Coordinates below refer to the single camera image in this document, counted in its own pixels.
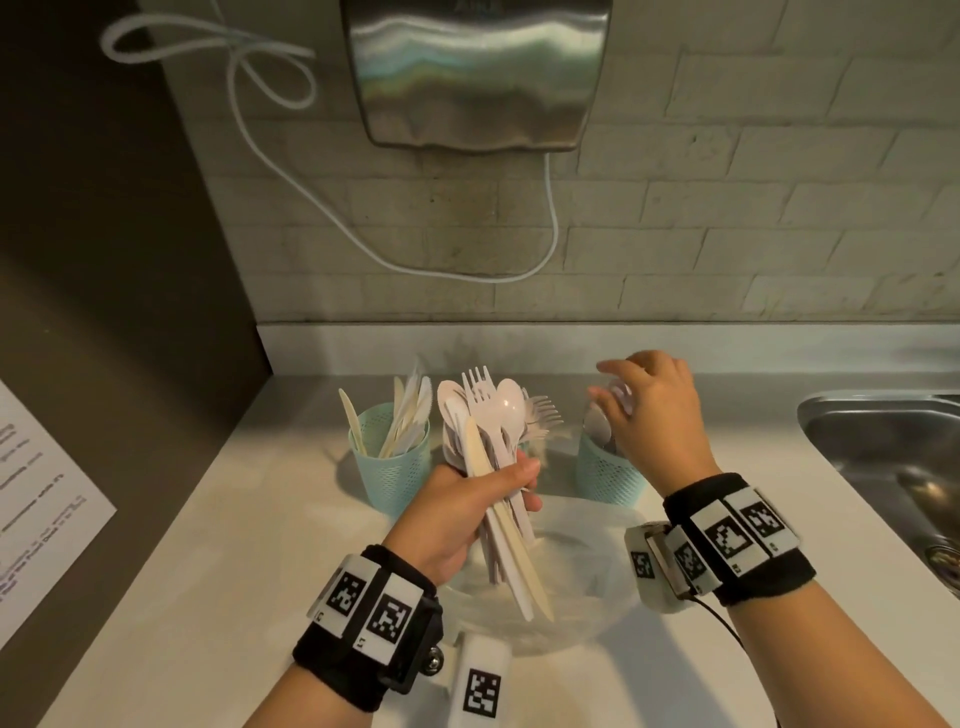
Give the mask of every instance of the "stainless steel sink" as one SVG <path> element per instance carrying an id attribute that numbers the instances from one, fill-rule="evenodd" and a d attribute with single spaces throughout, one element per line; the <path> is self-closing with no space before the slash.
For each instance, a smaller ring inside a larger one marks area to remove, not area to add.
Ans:
<path id="1" fill-rule="evenodd" d="M 816 398 L 798 417 L 813 446 L 960 596 L 960 397 Z"/>

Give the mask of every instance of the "perforated plastic cup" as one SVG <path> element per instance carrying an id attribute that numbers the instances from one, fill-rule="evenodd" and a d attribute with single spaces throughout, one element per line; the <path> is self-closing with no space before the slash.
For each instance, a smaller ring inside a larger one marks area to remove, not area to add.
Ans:
<path id="1" fill-rule="evenodd" d="M 378 453 L 387 439 L 390 423 L 394 419 L 394 404 L 385 402 L 361 412 L 360 433 L 367 453 Z M 357 460 L 360 478 L 371 505 L 392 518 L 396 518 L 414 499 L 420 486 L 430 475 L 430 423 L 426 424 L 426 436 L 415 448 L 396 457 L 370 457 L 357 452 L 353 433 L 348 434 L 350 449 Z"/>
<path id="2" fill-rule="evenodd" d="M 577 452 L 577 494 L 601 503 L 631 506 L 647 480 L 625 457 L 597 446 L 586 433 Z"/>

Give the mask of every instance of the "white paper sign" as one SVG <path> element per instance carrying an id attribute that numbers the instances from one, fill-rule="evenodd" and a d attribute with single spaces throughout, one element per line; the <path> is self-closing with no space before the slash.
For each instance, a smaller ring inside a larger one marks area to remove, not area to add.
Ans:
<path id="1" fill-rule="evenodd" d="M 0 647 L 115 512 L 0 382 Z"/>

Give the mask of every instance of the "white cable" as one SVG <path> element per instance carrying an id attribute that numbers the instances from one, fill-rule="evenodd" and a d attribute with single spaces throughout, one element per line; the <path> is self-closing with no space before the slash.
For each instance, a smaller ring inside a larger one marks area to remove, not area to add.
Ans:
<path id="1" fill-rule="evenodd" d="M 220 12 L 220 8 L 217 5 L 217 0 L 211 1 L 217 16 L 223 20 L 223 14 Z M 191 28 L 210 33 L 210 35 L 207 37 L 196 38 L 194 40 L 186 40 L 184 42 L 174 43 L 162 48 L 151 48 L 145 51 L 128 52 L 118 51 L 116 49 L 115 46 L 117 42 L 126 34 L 135 30 L 161 25 Z M 557 250 L 557 241 L 560 238 L 560 226 L 557 222 L 557 209 L 553 204 L 553 190 L 550 185 L 549 154 L 543 155 L 543 186 L 546 191 L 546 202 L 550 209 L 550 222 L 553 225 L 553 240 L 550 243 L 550 248 L 546 252 L 546 255 L 539 263 L 537 263 L 537 265 L 525 273 L 521 273 L 516 276 L 503 277 L 470 276 L 463 273 L 446 273 L 443 271 L 423 270 L 421 268 L 407 268 L 406 266 L 396 265 L 395 263 L 384 259 L 376 251 L 372 250 L 356 235 L 356 233 L 354 233 L 347 226 L 343 220 L 340 219 L 337 213 L 334 212 L 333 209 L 331 209 L 319 197 L 317 197 L 312 190 L 310 190 L 302 182 L 299 182 L 293 175 L 276 164 L 272 159 L 267 157 L 267 155 L 264 154 L 263 151 L 256 145 L 256 142 L 253 141 L 253 137 L 251 136 L 250 131 L 247 129 L 247 124 L 244 122 L 243 114 L 240 112 L 240 107 L 237 104 L 237 68 L 243 68 L 256 86 L 272 101 L 280 106 L 285 107 L 286 109 L 306 109 L 313 104 L 314 100 L 317 98 L 317 81 L 314 78 L 310 67 L 298 59 L 315 59 L 316 54 L 311 49 L 293 45 L 292 43 L 283 43 L 278 40 L 271 40 L 267 37 L 257 36 L 253 33 L 247 33 L 246 31 L 230 28 L 226 22 L 224 24 L 212 23 L 207 20 L 199 20 L 197 18 L 187 17 L 186 15 L 176 15 L 166 12 L 141 12 L 128 15 L 127 17 L 117 20 L 115 23 L 110 24 L 100 36 L 100 48 L 103 50 L 105 56 L 113 61 L 117 61 L 118 63 L 147 63 L 150 61 L 159 61 L 161 59 L 169 58 L 170 56 L 176 56 L 181 53 L 190 53 L 192 51 L 206 50 L 208 48 L 227 48 L 229 51 L 229 59 L 227 63 L 227 98 L 229 101 L 230 111 L 233 114 L 233 120 L 236 122 L 237 128 L 240 130 L 240 134 L 243 136 L 248 146 L 250 146 L 253 153 L 257 155 L 264 164 L 276 172 L 282 179 L 290 183 L 294 189 L 296 189 L 301 195 L 303 195 L 303 197 L 313 203 L 324 215 L 326 215 L 330 221 L 336 225 L 355 246 L 357 246 L 357 248 L 369 255 L 384 268 L 388 268 L 396 273 L 405 273 L 412 276 L 428 276 L 430 278 L 466 280 L 471 283 L 516 283 L 520 280 L 528 279 L 538 273 L 540 269 L 547 264 L 547 261 L 550 260 L 554 252 Z M 307 94 L 301 99 L 287 99 L 276 93 L 247 62 L 247 56 L 254 53 L 265 53 L 269 56 L 274 56 L 293 64 L 303 74 L 307 80 L 307 83 L 309 84 L 309 90 L 307 91 Z"/>

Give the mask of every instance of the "qr code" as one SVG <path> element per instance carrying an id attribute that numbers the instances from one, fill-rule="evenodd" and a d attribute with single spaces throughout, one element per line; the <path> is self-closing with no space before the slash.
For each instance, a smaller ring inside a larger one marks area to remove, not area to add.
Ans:
<path id="1" fill-rule="evenodd" d="M 763 538 L 772 536 L 786 528 L 783 521 L 777 518 L 773 509 L 763 501 L 742 508 L 740 513 Z"/>
<path id="2" fill-rule="evenodd" d="M 467 677 L 467 695 L 464 712 L 483 717 L 496 717 L 496 702 L 500 698 L 500 676 L 470 669 Z"/>
<path id="3" fill-rule="evenodd" d="M 403 632 L 403 625 L 410 618 L 413 610 L 406 604 L 396 601 L 390 595 L 383 595 L 380 603 L 373 610 L 373 616 L 367 624 L 367 629 L 377 637 L 382 637 L 391 644 L 396 644 Z"/>
<path id="4" fill-rule="evenodd" d="M 707 565 L 690 544 L 681 545 L 673 555 L 680 568 L 684 570 L 687 581 L 692 583 L 707 573 Z"/>
<path id="5" fill-rule="evenodd" d="M 643 551 L 631 551 L 630 558 L 634 562 L 634 571 L 638 579 L 654 579 L 654 565 L 650 561 L 650 554 Z"/>
<path id="6" fill-rule="evenodd" d="M 354 576 L 348 571 L 344 571 L 344 575 L 340 577 L 340 581 L 338 581 L 337 586 L 333 588 L 333 592 L 330 594 L 326 603 L 344 617 L 349 617 L 350 612 L 353 611 L 353 607 L 356 606 L 357 599 L 360 598 L 360 594 L 363 593 L 363 589 L 366 586 L 367 582 L 359 576 Z"/>
<path id="7" fill-rule="evenodd" d="M 720 554 L 730 561 L 736 554 L 753 543 L 743 527 L 733 516 L 727 516 L 704 531 L 704 535 L 717 547 Z"/>

